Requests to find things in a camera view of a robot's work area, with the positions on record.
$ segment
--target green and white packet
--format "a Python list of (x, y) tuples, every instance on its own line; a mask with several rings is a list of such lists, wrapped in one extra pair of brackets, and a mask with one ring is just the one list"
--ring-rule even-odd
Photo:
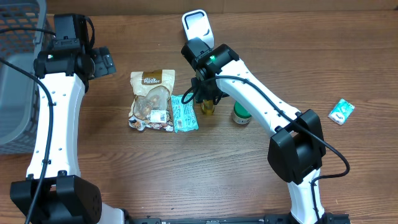
[(335, 108), (330, 112), (329, 118), (334, 122), (343, 125), (348, 116), (354, 111), (355, 106), (341, 99)]
[[(193, 93), (189, 93), (185, 99), (191, 98)], [(181, 99), (183, 95), (172, 95), (172, 109), (174, 118), (174, 131), (192, 131), (197, 130), (198, 121), (195, 111), (193, 110), (193, 100), (187, 104), (182, 104)]]

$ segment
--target wall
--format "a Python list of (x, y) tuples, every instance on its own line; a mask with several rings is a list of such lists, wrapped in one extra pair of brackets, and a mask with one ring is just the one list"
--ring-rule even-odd
[(392, 10), (398, 0), (47, 0), (48, 13), (87, 16), (207, 13)]

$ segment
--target green lid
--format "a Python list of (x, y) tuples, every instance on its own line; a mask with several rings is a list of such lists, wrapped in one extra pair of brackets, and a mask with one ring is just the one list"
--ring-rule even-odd
[(238, 103), (238, 102), (235, 103), (235, 106), (234, 106), (234, 113), (236, 114), (236, 116), (238, 116), (238, 117), (240, 117), (240, 118), (243, 118), (243, 119), (246, 119), (246, 118), (250, 118), (250, 117), (251, 117), (251, 115), (249, 114), (249, 112), (248, 112), (247, 110), (245, 110), (245, 109), (243, 108), (243, 106), (242, 106), (240, 103)]

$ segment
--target gray plastic basket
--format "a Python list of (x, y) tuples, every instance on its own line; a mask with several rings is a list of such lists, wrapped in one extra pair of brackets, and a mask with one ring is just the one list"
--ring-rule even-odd
[[(45, 0), (1, 0), (0, 29), (50, 29)], [(33, 61), (52, 37), (38, 31), (0, 34), (0, 57), (34, 73)], [(39, 119), (37, 84), (23, 74), (0, 65), (0, 154), (33, 152)]]

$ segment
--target wooden surface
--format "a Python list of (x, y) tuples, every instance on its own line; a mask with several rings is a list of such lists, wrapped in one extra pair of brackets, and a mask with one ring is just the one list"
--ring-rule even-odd
[[(181, 15), (92, 17), (96, 46), (107, 45), (117, 74), (90, 82), (80, 110), (82, 177), (103, 201), (133, 217), (199, 218), (288, 213), (286, 183), (267, 162), (258, 122), (231, 120), (233, 99), (213, 116), (197, 112), (199, 130), (165, 133), (129, 128), (131, 71), (175, 69), (173, 94), (194, 76), (180, 55)], [(320, 182), (328, 212), (352, 223), (398, 219), (398, 13), (296, 12), (214, 14), (216, 45), (228, 44), (252, 73), (286, 102), (321, 118), (325, 139), (351, 164), (347, 177)], [(356, 106), (342, 126), (327, 116), (340, 98)], [(31, 155), (0, 156), (0, 223), (22, 223), (9, 199)], [(330, 151), (323, 174), (343, 171)]]
[(88, 16), (207, 13), (393, 10), (398, 0), (48, 0), (51, 14)]

